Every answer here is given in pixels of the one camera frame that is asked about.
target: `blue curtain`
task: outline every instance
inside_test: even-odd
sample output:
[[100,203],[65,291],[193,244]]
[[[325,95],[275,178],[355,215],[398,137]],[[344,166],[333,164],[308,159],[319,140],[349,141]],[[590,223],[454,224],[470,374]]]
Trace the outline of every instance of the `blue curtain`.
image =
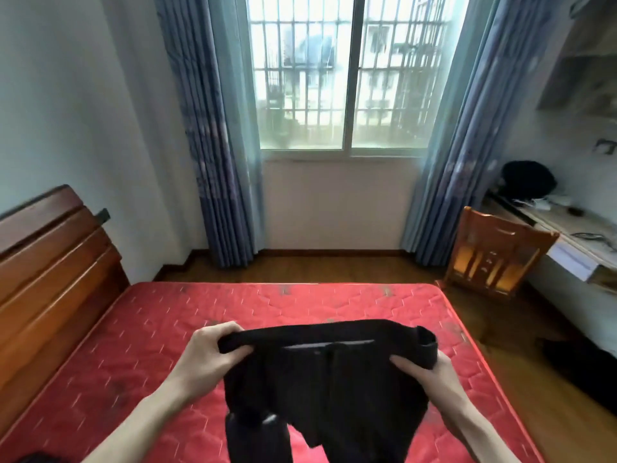
[[246,266],[264,247],[260,147],[247,76],[249,37],[243,27],[246,5],[244,0],[155,3],[210,251],[220,267]]
[[494,179],[557,8],[558,0],[469,1],[402,240],[418,263],[447,263],[461,211],[477,206]]

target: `desk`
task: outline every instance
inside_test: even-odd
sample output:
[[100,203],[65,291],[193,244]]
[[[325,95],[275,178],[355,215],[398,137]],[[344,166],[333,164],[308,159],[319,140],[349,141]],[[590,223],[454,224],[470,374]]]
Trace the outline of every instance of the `desk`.
[[572,216],[565,208],[557,205],[552,205],[549,211],[516,206],[493,192],[487,194],[482,210],[536,229],[559,232],[559,239],[547,256],[578,279],[617,294],[617,252],[611,251],[601,242],[586,241],[570,235],[590,232],[617,241],[617,226],[590,212],[585,212],[581,217]]

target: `black pants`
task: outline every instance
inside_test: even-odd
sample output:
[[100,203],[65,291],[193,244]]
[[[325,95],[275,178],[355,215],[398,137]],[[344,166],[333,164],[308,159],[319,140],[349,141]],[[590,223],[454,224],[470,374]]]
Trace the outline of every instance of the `black pants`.
[[263,328],[221,339],[255,351],[225,377],[231,463],[292,461],[287,423],[330,463],[402,463],[428,399],[391,354],[432,368],[434,334],[389,320]]

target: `wooden bed frame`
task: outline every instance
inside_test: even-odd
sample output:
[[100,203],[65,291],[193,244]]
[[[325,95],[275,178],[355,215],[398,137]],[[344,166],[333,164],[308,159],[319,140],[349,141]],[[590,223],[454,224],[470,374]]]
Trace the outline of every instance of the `wooden bed frame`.
[[0,436],[128,285],[71,187],[0,216]]

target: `forearm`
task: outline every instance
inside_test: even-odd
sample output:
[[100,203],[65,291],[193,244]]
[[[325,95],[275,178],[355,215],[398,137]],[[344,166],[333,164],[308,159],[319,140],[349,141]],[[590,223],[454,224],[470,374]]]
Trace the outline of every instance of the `forearm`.
[[473,406],[452,419],[457,437],[478,463],[520,463],[492,424]]
[[84,463],[141,462],[166,422],[181,410],[182,405],[181,397],[164,384],[152,395],[143,398]]

